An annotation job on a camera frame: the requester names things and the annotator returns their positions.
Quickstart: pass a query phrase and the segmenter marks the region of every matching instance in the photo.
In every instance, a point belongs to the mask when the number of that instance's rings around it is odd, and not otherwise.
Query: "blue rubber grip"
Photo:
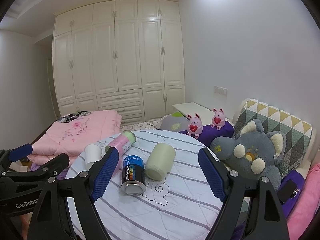
[[[25,144],[23,146],[20,146],[18,148],[15,148],[10,151],[9,153],[9,161],[16,162],[29,154],[32,153],[32,146],[31,144]]]
[[[119,153],[117,149],[114,149],[93,182],[93,191],[90,196],[93,202],[96,202],[98,198],[103,196],[118,161]]]
[[[214,196],[225,202],[227,196],[224,192],[223,180],[203,149],[199,151],[198,162]]]

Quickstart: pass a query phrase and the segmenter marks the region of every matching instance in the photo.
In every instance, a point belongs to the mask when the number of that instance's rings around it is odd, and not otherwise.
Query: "red heart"
[[[214,118],[214,122],[215,122],[216,124],[220,123],[220,121],[221,121],[220,118],[218,118],[218,117],[215,117],[215,118]]]
[[[195,131],[198,129],[198,126],[191,124],[191,125],[189,126],[189,128],[190,128],[190,131],[191,131],[191,132],[195,132]]]

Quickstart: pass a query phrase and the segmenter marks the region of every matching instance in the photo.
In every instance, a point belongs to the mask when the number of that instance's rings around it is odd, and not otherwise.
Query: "white wall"
[[[232,118],[255,98],[313,124],[319,145],[320,30],[301,0],[179,0],[179,8],[186,102]]]
[[[55,119],[47,76],[50,49],[0,30],[0,149],[31,143]]]

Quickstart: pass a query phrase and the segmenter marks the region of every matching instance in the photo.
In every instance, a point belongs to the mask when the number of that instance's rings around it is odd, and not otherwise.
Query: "quilted headboard cover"
[[[286,135],[284,157],[277,165],[284,178],[300,165],[310,143],[312,125],[274,106],[249,99],[236,120],[234,136],[252,119],[261,120],[265,133],[281,131]]]

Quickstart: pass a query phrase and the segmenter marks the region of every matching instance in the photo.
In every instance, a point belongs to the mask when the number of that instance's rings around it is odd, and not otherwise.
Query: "pink plush blanket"
[[[320,163],[307,176],[302,193],[287,219],[290,240],[297,240],[310,224],[320,198]]]
[[[60,153],[69,155],[70,163],[83,152],[89,143],[119,133],[122,116],[115,110],[91,112],[69,123],[55,122],[36,143],[28,158],[43,165]]]

